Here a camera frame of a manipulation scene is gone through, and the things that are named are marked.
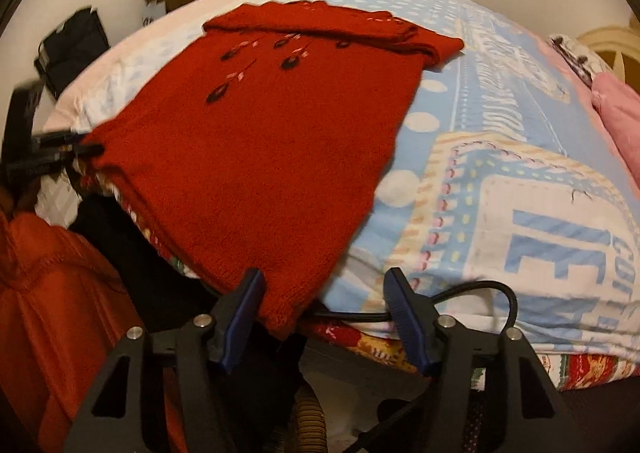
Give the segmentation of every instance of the silver bolt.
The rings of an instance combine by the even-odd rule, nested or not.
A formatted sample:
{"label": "silver bolt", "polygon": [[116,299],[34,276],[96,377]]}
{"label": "silver bolt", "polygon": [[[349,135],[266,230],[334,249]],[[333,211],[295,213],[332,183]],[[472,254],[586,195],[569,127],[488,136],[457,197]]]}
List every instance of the silver bolt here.
{"label": "silver bolt", "polygon": [[511,341],[522,339],[522,332],[520,332],[516,327],[507,328],[507,332],[505,332],[505,334],[507,334],[507,337]]}
{"label": "silver bolt", "polygon": [[444,328],[451,328],[456,325],[456,319],[449,314],[443,314],[438,318],[438,325]]}
{"label": "silver bolt", "polygon": [[140,339],[145,331],[142,330],[142,327],[131,327],[127,330],[127,337],[129,339]]}
{"label": "silver bolt", "polygon": [[193,318],[193,324],[196,325],[196,327],[200,328],[208,327],[209,325],[211,325],[212,321],[213,320],[211,319],[211,316],[209,314],[200,314]]}

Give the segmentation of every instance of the mattress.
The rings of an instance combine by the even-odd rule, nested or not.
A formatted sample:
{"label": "mattress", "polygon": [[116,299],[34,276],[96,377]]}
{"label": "mattress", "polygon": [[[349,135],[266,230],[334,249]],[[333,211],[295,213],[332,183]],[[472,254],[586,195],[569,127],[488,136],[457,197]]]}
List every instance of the mattress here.
{"label": "mattress", "polygon": [[[266,1],[200,0],[135,33],[65,91],[46,128],[90,130],[111,119],[202,34],[205,20],[242,2]],[[545,42],[468,0],[325,1],[391,11],[459,36],[466,47],[424,72],[372,212],[319,300],[334,311],[383,311],[382,274],[393,266],[425,295],[479,277],[496,279],[518,295],[517,325],[556,386],[638,373],[640,192],[591,108],[588,88]],[[172,256],[107,178],[95,181],[116,196],[162,256],[193,276],[188,256]],[[501,295],[489,292],[438,306],[487,331],[501,328],[507,308]],[[301,325],[412,368],[392,324]]]}

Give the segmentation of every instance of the bed sheet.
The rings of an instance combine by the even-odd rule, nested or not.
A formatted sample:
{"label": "bed sheet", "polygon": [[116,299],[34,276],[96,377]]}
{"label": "bed sheet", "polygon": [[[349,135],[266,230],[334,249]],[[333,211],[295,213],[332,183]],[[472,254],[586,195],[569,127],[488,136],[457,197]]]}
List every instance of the bed sheet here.
{"label": "bed sheet", "polygon": [[[516,291],[518,326],[539,353],[609,354],[620,358],[619,375],[634,372],[638,188],[588,90],[540,39],[468,0],[326,1],[389,10],[461,36],[466,48],[443,68],[425,71],[372,212],[321,293],[323,303],[339,311],[384,310],[382,273],[395,265],[424,294],[476,277],[498,279]],[[82,99],[76,128],[117,115],[200,35],[199,23],[124,59]],[[507,306],[482,293],[438,308],[496,330]],[[395,337],[387,324],[357,328],[378,336],[367,340],[380,349]]]}

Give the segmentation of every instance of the black backpack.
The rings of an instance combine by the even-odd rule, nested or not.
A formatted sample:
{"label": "black backpack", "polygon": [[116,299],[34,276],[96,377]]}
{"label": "black backpack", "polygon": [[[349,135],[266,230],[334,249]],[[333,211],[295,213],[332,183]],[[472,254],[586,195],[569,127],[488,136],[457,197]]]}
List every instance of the black backpack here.
{"label": "black backpack", "polygon": [[33,64],[55,99],[109,49],[97,11],[79,10],[40,43]]}

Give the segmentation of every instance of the orange jacket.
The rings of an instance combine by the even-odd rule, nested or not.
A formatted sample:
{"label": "orange jacket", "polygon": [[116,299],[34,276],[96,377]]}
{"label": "orange jacket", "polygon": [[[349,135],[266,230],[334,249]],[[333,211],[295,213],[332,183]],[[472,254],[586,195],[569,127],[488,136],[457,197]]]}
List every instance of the orange jacket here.
{"label": "orange jacket", "polygon": [[[44,453],[60,453],[107,354],[140,318],[109,262],[31,213],[0,212],[0,386]],[[185,451],[167,405],[174,447]]]}

